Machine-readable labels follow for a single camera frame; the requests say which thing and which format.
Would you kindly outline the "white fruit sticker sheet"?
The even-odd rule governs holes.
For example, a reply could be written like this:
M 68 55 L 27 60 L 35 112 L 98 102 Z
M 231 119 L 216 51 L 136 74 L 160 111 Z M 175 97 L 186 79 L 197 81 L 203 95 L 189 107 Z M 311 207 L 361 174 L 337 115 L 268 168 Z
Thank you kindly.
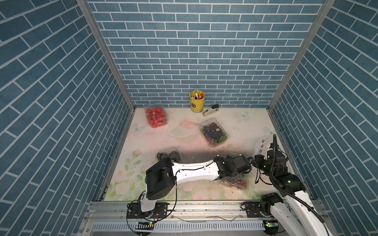
M 256 142 L 256 145 L 254 147 L 254 154 L 253 156 L 256 156 L 256 155 L 266 155 L 266 152 L 268 151 L 269 149 L 269 142 L 264 138 L 264 139 L 260 139 Z

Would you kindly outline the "clear box of blueberries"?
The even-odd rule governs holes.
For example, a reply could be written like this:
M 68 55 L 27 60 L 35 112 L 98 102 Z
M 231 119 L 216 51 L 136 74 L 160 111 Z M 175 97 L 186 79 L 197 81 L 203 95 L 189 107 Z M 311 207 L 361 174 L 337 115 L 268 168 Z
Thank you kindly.
M 215 118 L 200 123 L 199 130 L 211 147 L 222 145 L 229 139 L 229 135 Z

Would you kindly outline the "clear box of avocados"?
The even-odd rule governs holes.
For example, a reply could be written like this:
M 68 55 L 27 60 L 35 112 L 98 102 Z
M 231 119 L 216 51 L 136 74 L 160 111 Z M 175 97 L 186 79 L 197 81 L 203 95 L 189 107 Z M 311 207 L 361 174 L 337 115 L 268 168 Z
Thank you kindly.
M 157 160 L 161 161 L 164 158 L 170 158 L 172 162 L 181 163 L 182 162 L 182 155 L 180 151 L 175 148 L 169 148 L 166 150 L 159 151 L 157 153 Z

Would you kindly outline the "clear box of mixed grapes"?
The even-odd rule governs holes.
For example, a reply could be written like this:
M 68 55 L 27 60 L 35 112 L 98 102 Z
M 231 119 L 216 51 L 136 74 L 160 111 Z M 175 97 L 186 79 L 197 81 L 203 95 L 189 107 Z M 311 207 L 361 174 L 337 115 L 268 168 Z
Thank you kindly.
M 222 177 L 221 179 L 226 186 L 241 190 L 247 188 L 247 183 L 244 180 L 241 180 L 235 184 L 224 182 L 224 178 L 227 176 L 231 176 L 232 174 L 243 174 L 245 176 L 251 171 L 251 165 L 245 155 L 235 152 L 227 152 L 224 170 L 226 172 L 226 176 Z

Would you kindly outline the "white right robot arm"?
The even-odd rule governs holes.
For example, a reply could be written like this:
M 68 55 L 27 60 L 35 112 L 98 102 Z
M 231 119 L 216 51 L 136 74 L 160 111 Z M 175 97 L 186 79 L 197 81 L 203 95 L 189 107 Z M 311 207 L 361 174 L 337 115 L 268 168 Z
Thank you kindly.
M 277 190 L 262 195 L 260 211 L 281 224 L 290 236 L 331 236 L 324 218 L 314 207 L 300 178 L 288 171 L 286 156 L 273 135 L 266 156 L 255 156 L 256 168 L 269 177 Z

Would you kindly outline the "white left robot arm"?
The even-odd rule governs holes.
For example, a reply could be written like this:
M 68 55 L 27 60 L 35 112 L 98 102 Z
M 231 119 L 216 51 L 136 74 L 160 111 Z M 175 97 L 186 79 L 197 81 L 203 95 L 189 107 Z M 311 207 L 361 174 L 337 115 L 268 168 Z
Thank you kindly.
M 146 190 L 138 200 L 140 211 L 151 212 L 156 202 L 179 184 L 194 181 L 228 181 L 236 183 L 252 170 L 252 158 L 245 155 L 216 156 L 203 163 L 182 164 L 164 158 L 146 171 Z

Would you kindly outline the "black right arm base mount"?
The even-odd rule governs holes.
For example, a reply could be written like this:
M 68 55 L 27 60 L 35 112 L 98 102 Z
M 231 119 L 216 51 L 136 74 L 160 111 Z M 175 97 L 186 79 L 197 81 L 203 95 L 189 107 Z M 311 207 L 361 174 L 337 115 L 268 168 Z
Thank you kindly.
M 240 204 L 248 218 L 272 218 L 273 211 L 271 208 L 287 210 L 287 206 L 278 193 L 269 193 L 262 195 L 261 199 L 246 201 Z

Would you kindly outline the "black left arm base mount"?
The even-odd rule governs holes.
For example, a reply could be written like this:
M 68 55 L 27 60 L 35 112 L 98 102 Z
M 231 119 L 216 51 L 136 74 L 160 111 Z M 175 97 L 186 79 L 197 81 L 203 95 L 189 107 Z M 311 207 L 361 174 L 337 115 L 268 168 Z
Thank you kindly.
M 142 203 L 133 201 L 127 205 L 127 218 L 130 219 L 153 219 L 154 221 L 165 218 L 169 204 L 166 202 L 157 202 L 152 209 L 142 210 Z

